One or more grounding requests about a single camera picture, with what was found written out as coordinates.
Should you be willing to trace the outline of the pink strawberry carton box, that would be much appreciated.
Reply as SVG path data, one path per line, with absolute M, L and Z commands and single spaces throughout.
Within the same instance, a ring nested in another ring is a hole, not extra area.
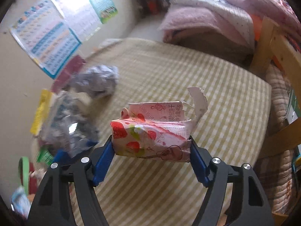
M 114 152 L 120 156 L 189 162 L 191 133 L 208 109 L 199 87 L 189 87 L 194 117 L 185 116 L 184 101 L 130 103 L 110 122 Z

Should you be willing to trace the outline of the red bin with green rim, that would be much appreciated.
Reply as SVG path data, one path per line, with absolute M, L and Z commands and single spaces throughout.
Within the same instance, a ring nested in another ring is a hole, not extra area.
M 28 157 L 21 157 L 19 159 L 18 175 L 26 195 L 35 194 L 38 190 L 37 179 L 35 176 L 32 176 L 34 171 L 34 165 Z

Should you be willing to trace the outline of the yellow snack packet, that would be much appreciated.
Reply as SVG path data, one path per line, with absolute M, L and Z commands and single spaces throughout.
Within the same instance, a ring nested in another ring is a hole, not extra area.
M 37 136 L 39 134 L 44 121 L 48 117 L 50 106 L 52 104 L 52 97 L 52 92 L 47 89 L 42 89 L 38 108 L 36 109 L 34 121 L 30 129 L 33 136 Z

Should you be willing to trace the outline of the crumpled grey paper ball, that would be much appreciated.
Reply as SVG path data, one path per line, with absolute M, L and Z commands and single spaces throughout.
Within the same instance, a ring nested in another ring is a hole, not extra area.
M 76 92 L 84 92 L 91 98 L 112 95 L 119 79 L 117 66 L 96 65 L 73 75 L 69 85 Z

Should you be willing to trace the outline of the maroon snack bag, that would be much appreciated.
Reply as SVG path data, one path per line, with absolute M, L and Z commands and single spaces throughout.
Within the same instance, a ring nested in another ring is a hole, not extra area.
M 71 77 L 79 73 L 85 64 L 86 61 L 80 55 L 76 55 L 70 59 L 60 72 L 59 76 L 54 80 L 50 89 L 51 92 L 57 94 L 60 90 L 65 88 Z

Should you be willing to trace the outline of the blue learning chart poster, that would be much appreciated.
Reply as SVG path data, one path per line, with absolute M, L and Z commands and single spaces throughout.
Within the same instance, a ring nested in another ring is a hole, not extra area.
M 52 79 L 58 76 L 81 45 L 51 0 L 41 0 L 26 10 L 10 27 L 10 33 Z

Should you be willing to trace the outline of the teal cartoon chart poster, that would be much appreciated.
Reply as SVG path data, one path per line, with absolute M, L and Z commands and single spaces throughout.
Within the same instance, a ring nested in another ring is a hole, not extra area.
M 114 17 L 118 10 L 112 0 L 89 0 L 102 24 Z

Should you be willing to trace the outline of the white table chart poster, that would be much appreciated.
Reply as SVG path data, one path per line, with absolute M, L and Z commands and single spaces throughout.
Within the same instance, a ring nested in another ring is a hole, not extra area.
M 81 42 L 90 39 L 102 23 L 90 0 L 51 0 Z

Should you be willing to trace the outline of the pink fuzzy blanket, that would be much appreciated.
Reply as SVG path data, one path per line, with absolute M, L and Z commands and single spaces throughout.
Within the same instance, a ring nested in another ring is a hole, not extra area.
M 161 31 L 200 29 L 217 32 L 232 42 L 254 49 L 254 26 L 251 17 L 228 6 L 188 7 L 173 5 L 165 15 Z

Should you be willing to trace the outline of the white quilted blanket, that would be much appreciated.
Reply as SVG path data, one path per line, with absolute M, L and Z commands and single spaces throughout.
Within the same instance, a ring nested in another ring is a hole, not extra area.
M 252 18 L 244 10 L 230 5 L 225 0 L 169 0 L 169 2 L 173 5 L 203 7 L 216 12 L 238 31 L 250 48 L 255 48 Z

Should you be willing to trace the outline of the purple pillow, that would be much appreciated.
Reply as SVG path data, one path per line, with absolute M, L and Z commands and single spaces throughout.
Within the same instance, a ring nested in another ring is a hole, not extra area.
M 284 0 L 225 0 L 259 18 L 268 17 L 300 36 L 300 22 L 292 8 Z

